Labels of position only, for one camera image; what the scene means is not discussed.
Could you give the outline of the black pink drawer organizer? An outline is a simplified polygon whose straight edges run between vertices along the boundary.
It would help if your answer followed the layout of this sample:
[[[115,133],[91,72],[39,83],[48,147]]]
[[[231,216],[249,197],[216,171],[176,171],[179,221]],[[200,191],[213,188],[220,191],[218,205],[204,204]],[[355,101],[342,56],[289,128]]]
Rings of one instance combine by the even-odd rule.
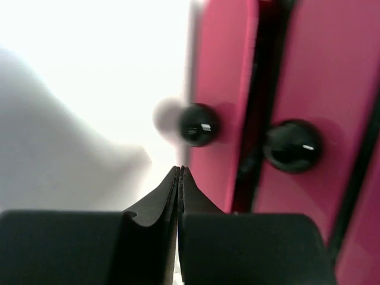
[[[379,283],[379,2],[208,1],[185,284]]]

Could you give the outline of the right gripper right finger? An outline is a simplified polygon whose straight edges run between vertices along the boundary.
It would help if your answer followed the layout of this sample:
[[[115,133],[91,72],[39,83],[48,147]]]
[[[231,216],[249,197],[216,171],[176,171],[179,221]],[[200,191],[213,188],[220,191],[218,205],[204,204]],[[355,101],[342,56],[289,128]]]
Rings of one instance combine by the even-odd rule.
[[[178,255],[182,281],[185,282],[185,222],[189,213],[223,213],[196,185],[190,169],[180,167],[178,184]]]

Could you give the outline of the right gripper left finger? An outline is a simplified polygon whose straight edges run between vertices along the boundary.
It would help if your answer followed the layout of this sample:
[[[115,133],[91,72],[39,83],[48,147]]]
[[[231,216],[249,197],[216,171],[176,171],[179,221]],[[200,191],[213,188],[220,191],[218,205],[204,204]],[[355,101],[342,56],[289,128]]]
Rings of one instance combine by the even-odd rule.
[[[123,284],[172,284],[175,263],[180,168],[123,212]]]

